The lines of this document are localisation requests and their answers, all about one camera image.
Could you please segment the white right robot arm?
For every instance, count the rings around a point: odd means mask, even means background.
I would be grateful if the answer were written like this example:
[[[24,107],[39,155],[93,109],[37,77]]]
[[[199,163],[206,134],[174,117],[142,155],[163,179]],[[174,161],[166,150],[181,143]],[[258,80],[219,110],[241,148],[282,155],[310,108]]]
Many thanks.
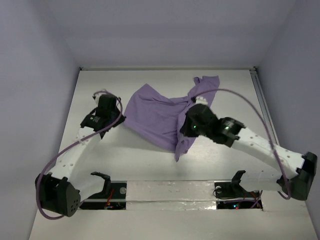
[[[241,198],[254,191],[283,192],[292,199],[307,200],[317,171],[317,156],[287,150],[257,135],[243,123],[217,118],[204,104],[195,104],[185,114],[180,129],[185,137],[204,136],[216,144],[246,153],[278,171],[249,174],[237,171],[230,181],[215,184],[217,198]]]

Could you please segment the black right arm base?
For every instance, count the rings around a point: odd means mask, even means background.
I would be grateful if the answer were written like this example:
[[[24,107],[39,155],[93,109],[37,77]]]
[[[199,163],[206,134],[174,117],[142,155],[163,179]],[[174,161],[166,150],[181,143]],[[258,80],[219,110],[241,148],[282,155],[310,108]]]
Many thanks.
[[[212,195],[218,210],[263,209],[261,191],[246,191],[241,185],[245,170],[239,170],[230,181],[214,183]]]

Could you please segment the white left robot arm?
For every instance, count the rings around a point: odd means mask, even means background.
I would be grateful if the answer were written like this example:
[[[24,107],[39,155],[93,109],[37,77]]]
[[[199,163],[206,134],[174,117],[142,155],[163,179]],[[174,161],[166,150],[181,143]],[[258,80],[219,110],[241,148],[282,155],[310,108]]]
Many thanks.
[[[92,97],[96,107],[80,123],[74,142],[50,160],[35,179],[36,205],[48,220],[73,216],[93,195],[110,199],[114,193],[110,176],[98,171],[91,172],[82,184],[75,182],[93,148],[126,119],[120,97],[106,90]]]

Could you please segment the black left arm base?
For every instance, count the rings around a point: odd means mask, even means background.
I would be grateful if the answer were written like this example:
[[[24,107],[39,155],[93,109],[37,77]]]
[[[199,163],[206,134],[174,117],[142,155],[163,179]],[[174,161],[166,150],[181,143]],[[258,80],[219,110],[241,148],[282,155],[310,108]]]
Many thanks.
[[[126,209],[126,181],[111,181],[111,177],[100,172],[92,172],[92,176],[104,180],[102,190],[84,200],[81,210],[125,210]]]

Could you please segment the purple t shirt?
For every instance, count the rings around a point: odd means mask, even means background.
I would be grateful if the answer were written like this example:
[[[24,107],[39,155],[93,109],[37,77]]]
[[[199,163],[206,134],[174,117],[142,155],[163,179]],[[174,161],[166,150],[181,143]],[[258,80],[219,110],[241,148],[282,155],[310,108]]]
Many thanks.
[[[195,142],[194,137],[180,133],[187,111],[195,105],[193,97],[203,97],[210,106],[215,98],[214,91],[220,86],[218,76],[203,76],[193,79],[194,87],[186,96],[167,98],[149,84],[144,84],[130,98],[124,115],[124,125],[152,144],[174,153],[179,161]]]

